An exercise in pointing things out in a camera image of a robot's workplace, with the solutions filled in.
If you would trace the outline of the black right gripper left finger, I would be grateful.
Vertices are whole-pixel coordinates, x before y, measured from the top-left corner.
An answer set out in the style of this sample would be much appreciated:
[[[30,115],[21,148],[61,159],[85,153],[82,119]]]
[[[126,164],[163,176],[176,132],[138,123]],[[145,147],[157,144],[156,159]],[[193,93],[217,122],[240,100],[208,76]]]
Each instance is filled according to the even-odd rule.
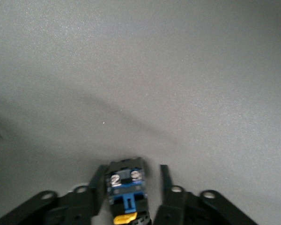
[[[87,185],[80,185],[64,196],[42,191],[0,218],[0,225],[90,225],[99,214],[106,196],[105,172],[100,165]]]

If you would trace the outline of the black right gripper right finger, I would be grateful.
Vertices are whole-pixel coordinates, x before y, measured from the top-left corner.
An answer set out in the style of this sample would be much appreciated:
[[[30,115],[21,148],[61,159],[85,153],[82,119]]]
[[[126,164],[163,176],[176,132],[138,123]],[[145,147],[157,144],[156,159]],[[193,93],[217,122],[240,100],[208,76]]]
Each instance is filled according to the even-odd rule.
[[[199,196],[174,185],[167,165],[160,165],[162,204],[155,225],[255,225],[256,222],[225,196],[204,190]]]

